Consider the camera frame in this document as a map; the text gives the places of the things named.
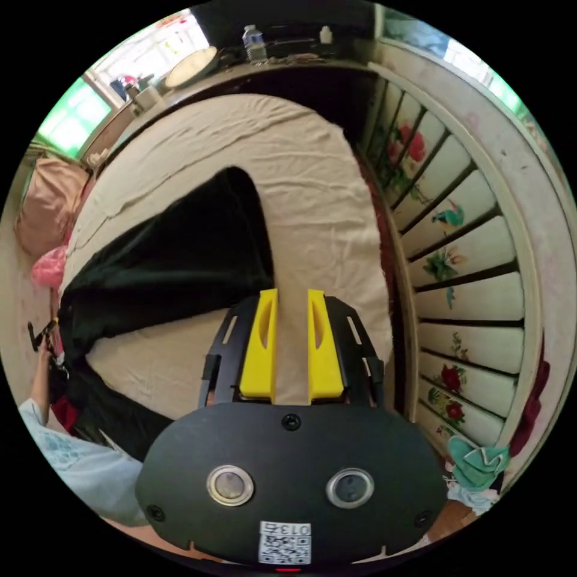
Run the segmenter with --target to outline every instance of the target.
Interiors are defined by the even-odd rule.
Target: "sticker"
[[[310,565],[311,524],[261,521],[258,562]]]

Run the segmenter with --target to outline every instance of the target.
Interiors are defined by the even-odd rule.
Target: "camera lens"
[[[206,488],[217,503],[228,507],[246,503],[254,492],[251,476],[234,465],[223,465],[211,471]]]
[[[364,505],[372,496],[374,483],[371,475],[361,469],[343,469],[326,486],[329,501],[341,509]]]

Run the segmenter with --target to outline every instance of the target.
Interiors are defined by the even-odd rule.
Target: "teal towel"
[[[455,461],[455,479],[462,487],[473,491],[491,487],[510,460],[507,447],[474,447],[457,436],[449,440],[448,450]]]

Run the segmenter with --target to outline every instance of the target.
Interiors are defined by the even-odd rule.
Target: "red flower painting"
[[[411,127],[407,124],[404,124],[399,128],[398,131],[400,133],[402,143],[406,144],[411,137]],[[415,136],[413,136],[413,140],[409,144],[407,152],[415,162],[421,162],[425,158],[425,141],[423,140],[423,135],[420,132],[415,132]]]
[[[461,405],[456,402],[449,403],[445,407],[445,410],[447,411],[447,416],[452,421],[460,421],[464,416]]]
[[[449,368],[447,365],[443,365],[441,379],[447,390],[451,392],[459,392],[461,390],[461,378],[457,367]]]

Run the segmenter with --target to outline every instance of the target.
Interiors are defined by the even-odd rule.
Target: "person's arm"
[[[50,352],[48,351],[46,337],[42,341],[38,350],[38,364],[34,381],[32,381],[32,391],[30,398],[38,405],[43,424],[48,422],[48,413],[50,410],[50,396],[48,389],[48,371],[50,366]]]

